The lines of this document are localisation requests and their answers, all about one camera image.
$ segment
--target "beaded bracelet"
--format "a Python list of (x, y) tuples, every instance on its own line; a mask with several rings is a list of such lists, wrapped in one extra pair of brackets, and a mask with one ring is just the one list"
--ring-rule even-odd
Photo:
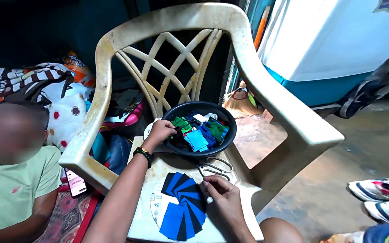
[(133, 156), (135, 156), (135, 154), (137, 154), (137, 153), (143, 154), (143, 156), (148, 161), (148, 168), (151, 168), (151, 161), (153, 160), (151, 154), (143, 147), (137, 147), (136, 150), (133, 152)]

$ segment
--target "knee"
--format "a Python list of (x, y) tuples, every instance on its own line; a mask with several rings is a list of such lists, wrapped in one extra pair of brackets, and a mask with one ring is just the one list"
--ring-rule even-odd
[(294, 225), (280, 218), (267, 218), (259, 225), (264, 243), (303, 243), (303, 237)]

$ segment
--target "smartphone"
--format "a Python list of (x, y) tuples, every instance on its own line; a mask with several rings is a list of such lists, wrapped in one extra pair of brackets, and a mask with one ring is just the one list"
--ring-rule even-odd
[(76, 175), (73, 171), (65, 169), (65, 174), (70, 187), (70, 193), (73, 197), (86, 192), (85, 180)]

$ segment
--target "scissors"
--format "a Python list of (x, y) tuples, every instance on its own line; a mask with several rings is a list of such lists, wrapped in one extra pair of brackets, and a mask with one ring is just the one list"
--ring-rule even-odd
[[(218, 160), (218, 161), (223, 162), (225, 165), (227, 165), (230, 168), (230, 170), (224, 170), (224, 169), (221, 169), (221, 168), (219, 168), (217, 166), (212, 165), (210, 163), (211, 160)], [(228, 181), (230, 181), (230, 178), (229, 178), (229, 176), (225, 175), (225, 173), (229, 174), (229, 173), (233, 172), (233, 166), (229, 162), (227, 162), (224, 159), (217, 158), (217, 157), (208, 157), (205, 161), (200, 161), (199, 163), (197, 163), (196, 167), (199, 170), (199, 172), (201, 173), (202, 177), (205, 177), (204, 171), (208, 171), (208, 172), (211, 172), (211, 173), (223, 176)]]

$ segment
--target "light green t-shirt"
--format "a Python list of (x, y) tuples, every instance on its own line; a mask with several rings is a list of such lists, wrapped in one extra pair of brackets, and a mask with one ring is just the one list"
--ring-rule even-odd
[(61, 185), (61, 153), (44, 146), (30, 160), (16, 165), (0, 165), (0, 229), (32, 215), (34, 199)]

